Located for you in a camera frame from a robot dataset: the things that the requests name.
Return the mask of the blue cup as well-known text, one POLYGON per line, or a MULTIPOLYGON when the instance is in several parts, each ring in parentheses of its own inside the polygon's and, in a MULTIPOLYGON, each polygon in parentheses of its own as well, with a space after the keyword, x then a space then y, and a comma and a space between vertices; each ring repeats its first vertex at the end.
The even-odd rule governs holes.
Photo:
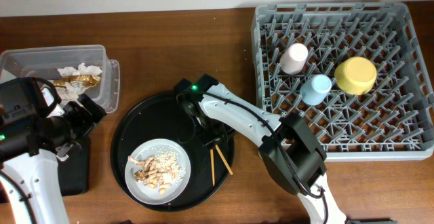
POLYGON ((300 88, 302 101, 311 106, 320 104, 332 88, 332 80, 326 75, 315 75, 300 88))

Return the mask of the pink cup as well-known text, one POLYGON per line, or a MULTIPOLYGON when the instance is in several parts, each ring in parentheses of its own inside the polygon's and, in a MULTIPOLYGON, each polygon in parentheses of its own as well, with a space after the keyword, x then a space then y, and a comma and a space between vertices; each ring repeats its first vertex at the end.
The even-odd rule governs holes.
POLYGON ((281 70, 289 75, 297 74, 303 69, 309 51, 302 43, 292 44, 281 56, 281 70))

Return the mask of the grey plate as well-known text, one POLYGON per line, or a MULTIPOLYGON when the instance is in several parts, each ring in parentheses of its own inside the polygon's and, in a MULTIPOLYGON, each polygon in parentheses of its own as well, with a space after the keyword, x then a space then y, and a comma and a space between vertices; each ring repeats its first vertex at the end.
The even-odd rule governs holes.
POLYGON ((139 170, 139 166, 127 160, 125 167, 125 182, 130 193, 140 202, 150 205, 167 204, 176 199, 185 189, 191 176, 191 164, 186 151, 174 141, 168 139, 153 139, 141 144, 129 156, 136 160, 145 160, 158 151, 175 151, 178 154, 178 163, 184 166, 184 178, 171 186, 164 194, 160 195, 157 189, 149 189, 142 183, 134 180, 133 174, 139 170))

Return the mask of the white gold wrapper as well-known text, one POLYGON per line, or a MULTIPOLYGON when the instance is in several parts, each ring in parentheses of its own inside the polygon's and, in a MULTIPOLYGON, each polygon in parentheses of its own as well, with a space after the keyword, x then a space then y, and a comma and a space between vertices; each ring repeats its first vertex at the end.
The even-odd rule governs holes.
POLYGON ((77 100, 89 88, 96 87, 102 80, 102 69, 81 63, 77 68, 57 69, 61 78, 50 80, 63 102, 77 100))

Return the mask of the wooden chopstick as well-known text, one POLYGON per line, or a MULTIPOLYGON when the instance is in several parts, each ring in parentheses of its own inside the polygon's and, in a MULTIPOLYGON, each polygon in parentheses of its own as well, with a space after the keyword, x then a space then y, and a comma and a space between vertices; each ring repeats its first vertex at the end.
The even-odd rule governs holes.
POLYGON ((215 165, 214 165, 214 150, 210 149, 210 164, 211 164, 211 174, 212 174, 212 186, 215 187, 215 165))
POLYGON ((226 169, 228 170, 229 174, 233 175, 233 171, 232 171, 231 167, 229 166, 229 163, 227 162, 225 156, 223 155, 220 147, 218 145, 215 145, 215 149, 217 150, 217 152, 218 152, 223 164, 225 165, 226 169))

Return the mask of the food scraps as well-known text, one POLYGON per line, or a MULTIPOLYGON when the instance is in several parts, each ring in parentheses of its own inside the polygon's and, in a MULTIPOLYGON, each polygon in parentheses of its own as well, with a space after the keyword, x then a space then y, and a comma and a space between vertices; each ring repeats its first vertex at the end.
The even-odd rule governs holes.
POLYGON ((149 189, 157 189, 160 195, 184 178, 184 166, 178 163, 175 151, 158 151, 145 160, 129 156, 128 161, 140 167, 133 174, 134 180, 149 189))

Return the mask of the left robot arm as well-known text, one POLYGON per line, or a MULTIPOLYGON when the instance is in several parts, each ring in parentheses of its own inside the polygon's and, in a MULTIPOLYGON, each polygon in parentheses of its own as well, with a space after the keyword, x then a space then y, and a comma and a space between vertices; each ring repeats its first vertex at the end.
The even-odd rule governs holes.
POLYGON ((68 223, 58 180, 58 158, 106 116, 86 94, 62 115, 53 83, 19 77, 1 84, 1 184, 17 223, 68 223))

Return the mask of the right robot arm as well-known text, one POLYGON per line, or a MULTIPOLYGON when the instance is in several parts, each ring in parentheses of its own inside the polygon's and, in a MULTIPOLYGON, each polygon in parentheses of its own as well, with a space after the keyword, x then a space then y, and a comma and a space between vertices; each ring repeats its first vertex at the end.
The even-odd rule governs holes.
POLYGON ((210 136, 223 138, 230 127, 258 148, 270 177, 297 196, 312 223, 346 223, 328 186, 326 152, 303 118, 259 109, 209 75, 174 86, 176 101, 210 136))

